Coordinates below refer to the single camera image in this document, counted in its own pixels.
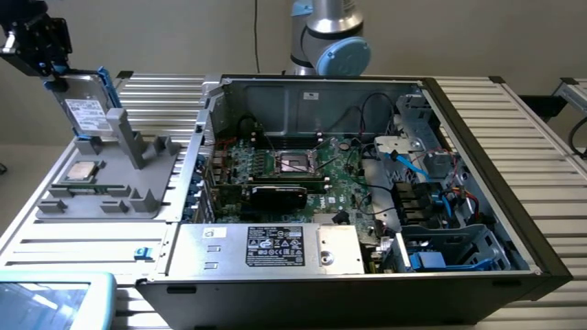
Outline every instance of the tablet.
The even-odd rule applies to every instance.
[[[2,329],[109,329],[116,279],[96,272],[0,271]]]

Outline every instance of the white label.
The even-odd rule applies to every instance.
[[[320,93],[304,93],[304,100],[317,100],[320,98]]]
[[[107,116],[96,100],[65,100],[83,131],[112,131]]]
[[[201,232],[203,239],[223,239],[227,236],[225,227],[208,227]]]

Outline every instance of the sticker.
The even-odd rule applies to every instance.
[[[320,98],[320,93],[304,93],[304,100],[317,100]]]
[[[248,267],[304,266],[303,228],[248,227],[245,262]]]
[[[83,131],[112,131],[107,115],[97,100],[65,100]]]
[[[223,239],[227,236],[225,227],[208,227],[201,232],[203,239]]]

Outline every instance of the warning label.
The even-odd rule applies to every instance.
[[[248,267],[304,266],[301,227],[248,227]]]

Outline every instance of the capacitor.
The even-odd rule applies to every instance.
[[[351,149],[351,145],[347,142],[341,142],[339,144],[339,149],[340,151],[348,151],[348,149]]]

